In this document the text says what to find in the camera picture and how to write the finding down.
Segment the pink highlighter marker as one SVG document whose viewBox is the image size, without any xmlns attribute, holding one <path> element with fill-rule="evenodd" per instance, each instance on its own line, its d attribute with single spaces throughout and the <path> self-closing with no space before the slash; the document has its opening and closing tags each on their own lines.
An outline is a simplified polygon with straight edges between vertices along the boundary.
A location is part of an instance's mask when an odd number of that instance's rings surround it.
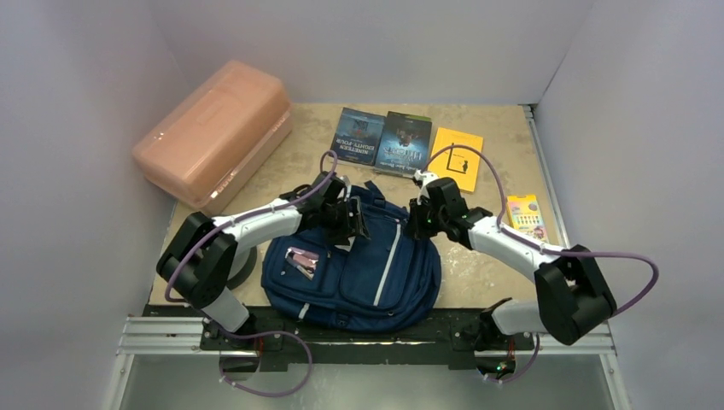
<svg viewBox="0 0 724 410">
<path fill-rule="evenodd" d="M 308 280 L 313 280 L 318 267 L 319 255 L 312 251 L 289 247 L 285 260 Z"/>
</svg>

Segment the navy blue student backpack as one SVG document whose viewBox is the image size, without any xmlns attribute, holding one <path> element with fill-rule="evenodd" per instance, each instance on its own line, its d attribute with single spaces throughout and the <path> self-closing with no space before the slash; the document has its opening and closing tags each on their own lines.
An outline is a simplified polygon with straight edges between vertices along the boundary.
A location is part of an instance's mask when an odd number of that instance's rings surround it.
<svg viewBox="0 0 724 410">
<path fill-rule="evenodd" d="M 362 333 L 391 332 L 425 319 L 441 287 L 441 258 L 428 239 L 405 234 L 408 211 L 371 181 L 352 186 L 371 238 L 349 249 L 325 242 L 319 228 L 272 240 L 261 285 L 271 307 L 307 323 Z M 285 260 L 289 247 L 319 255 L 313 280 Z"/>
</svg>

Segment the colourful crayon box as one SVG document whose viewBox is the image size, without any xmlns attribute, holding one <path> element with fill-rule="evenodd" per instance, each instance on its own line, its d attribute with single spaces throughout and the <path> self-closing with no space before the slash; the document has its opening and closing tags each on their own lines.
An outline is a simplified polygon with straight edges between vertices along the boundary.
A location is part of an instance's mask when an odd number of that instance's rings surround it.
<svg viewBox="0 0 724 410">
<path fill-rule="evenodd" d="M 506 214 L 510 226 L 535 239 L 548 242 L 547 229 L 536 195 L 508 196 L 506 200 Z"/>
</svg>

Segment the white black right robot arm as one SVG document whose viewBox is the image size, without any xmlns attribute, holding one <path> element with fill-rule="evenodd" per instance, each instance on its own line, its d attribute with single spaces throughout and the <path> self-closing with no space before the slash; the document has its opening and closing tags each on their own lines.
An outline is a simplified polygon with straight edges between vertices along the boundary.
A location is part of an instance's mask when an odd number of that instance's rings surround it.
<svg viewBox="0 0 724 410">
<path fill-rule="evenodd" d="M 546 333 L 570 346 L 602 324 L 617 303 L 598 263 L 580 245 L 565 249 L 528 237 L 501 224 L 484 208 L 471 208 L 453 179 L 416 171 L 420 191 L 410 201 L 406 235 L 415 239 L 440 233 L 452 242 L 493 257 L 530 280 L 534 301 L 501 300 L 482 310 L 479 335 L 498 348 L 512 335 Z"/>
</svg>

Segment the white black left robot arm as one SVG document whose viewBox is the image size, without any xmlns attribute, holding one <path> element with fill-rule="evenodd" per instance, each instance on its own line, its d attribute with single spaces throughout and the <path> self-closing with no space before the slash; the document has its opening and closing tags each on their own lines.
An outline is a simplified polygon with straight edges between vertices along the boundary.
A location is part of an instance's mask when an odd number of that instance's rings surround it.
<svg viewBox="0 0 724 410">
<path fill-rule="evenodd" d="M 209 218 L 189 215 L 156 264 L 166 280 L 166 292 L 176 291 L 221 329 L 233 349 L 254 340 L 252 315 L 231 293 L 232 271 L 252 248 L 278 237 L 320 228 L 327 244 L 347 245 L 354 237 L 369 237 L 361 201 L 347 180 L 321 172 L 312 184 L 283 193 L 265 206 L 243 213 Z"/>
</svg>

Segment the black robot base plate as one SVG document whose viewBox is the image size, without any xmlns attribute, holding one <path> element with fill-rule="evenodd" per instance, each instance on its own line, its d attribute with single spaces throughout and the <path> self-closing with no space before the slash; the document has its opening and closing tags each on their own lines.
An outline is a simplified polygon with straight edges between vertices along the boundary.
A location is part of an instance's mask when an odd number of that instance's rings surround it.
<svg viewBox="0 0 724 410">
<path fill-rule="evenodd" d="M 516 357 L 534 349 L 528 333 L 503 337 L 482 319 L 480 308 L 435 308 L 426 319 L 402 331 L 364 334 L 327 329 L 252 307 L 257 340 L 235 340 L 216 325 L 202 326 L 200 348 L 222 354 L 260 357 L 264 372 L 283 372 L 290 364 L 437 365 L 478 370 L 497 376 L 513 373 Z"/>
</svg>

